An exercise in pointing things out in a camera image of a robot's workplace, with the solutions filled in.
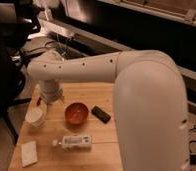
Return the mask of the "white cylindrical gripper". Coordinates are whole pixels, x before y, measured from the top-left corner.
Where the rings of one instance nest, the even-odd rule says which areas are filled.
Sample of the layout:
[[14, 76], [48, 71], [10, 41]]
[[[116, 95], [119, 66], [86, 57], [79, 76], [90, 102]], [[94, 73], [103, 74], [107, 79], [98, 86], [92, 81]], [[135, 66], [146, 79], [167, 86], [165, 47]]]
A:
[[52, 103], [62, 97], [62, 89], [57, 80], [40, 81], [40, 97], [46, 103]]

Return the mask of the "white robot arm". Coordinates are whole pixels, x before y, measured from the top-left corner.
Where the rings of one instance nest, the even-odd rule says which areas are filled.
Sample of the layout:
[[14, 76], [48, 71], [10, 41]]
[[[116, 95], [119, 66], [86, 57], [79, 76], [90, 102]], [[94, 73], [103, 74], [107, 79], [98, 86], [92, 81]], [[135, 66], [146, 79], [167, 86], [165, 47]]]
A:
[[28, 64], [45, 100], [60, 82], [109, 82], [123, 171], [189, 171], [186, 88], [175, 62], [157, 50], [61, 60], [50, 50]]

